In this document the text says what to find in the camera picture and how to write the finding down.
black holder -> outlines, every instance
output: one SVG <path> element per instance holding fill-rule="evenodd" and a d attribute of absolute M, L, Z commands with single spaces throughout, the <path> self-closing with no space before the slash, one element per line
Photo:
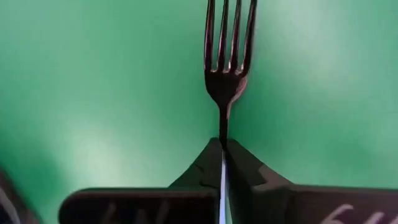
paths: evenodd
<path fill-rule="evenodd" d="M 398 190 L 296 185 L 235 140 L 224 156 L 234 224 L 398 224 Z M 169 188 L 76 192 L 60 224 L 218 223 L 222 158 L 211 139 Z"/>

fork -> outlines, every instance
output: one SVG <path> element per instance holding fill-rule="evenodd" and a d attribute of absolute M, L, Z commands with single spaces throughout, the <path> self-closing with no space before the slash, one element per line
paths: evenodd
<path fill-rule="evenodd" d="M 231 56 L 228 67 L 225 66 L 226 33 L 228 26 L 228 0 L 224 0 L 223 17 L 221 20 L 221 32 L 218 46 L 218 59 L 216 69 L 213 66 L 213 34 L 215 19 L 215 0 L 208 0 L 206 31 L 205 31 L 205 83 L 208 94 L 216 102 L 220 110 L 221 145 L 226 150 L 228 137 L 228 120 L 231 105 L 242 94 L 247 84 L 252 55 L 252 43 L 254 36 L 254 22 L 256 19 L 257 0 L 251 0 L 248 25 L 246 27 L 246 39 L 244 41 L 243 63 L 238 65 L 239 52 L 239 24 L 241 20 L 241 0 L 236 0 L 233 37 L 231 43 Z"/>

green surface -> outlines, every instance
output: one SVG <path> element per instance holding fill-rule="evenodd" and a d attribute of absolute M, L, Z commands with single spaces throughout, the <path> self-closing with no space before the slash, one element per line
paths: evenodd
<path fill-rule="evenodd" d="M 216 136 L 206 5 L 0 2 L 0 165 L 45 223 L 74 190 L 169 185 Z M 397 7 L 259 0 L 231 137 L 297 183 L 398 187 Z"/>

fork handle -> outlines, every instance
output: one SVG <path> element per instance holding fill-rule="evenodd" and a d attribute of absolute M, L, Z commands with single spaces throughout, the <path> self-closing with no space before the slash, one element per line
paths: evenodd
<path fill-rule="evenodd" d="M 228 107 L 219 107 L 220 109 L 220 143 L 223 150 L 226 150 L 226 141 L 228 138 Z"/>

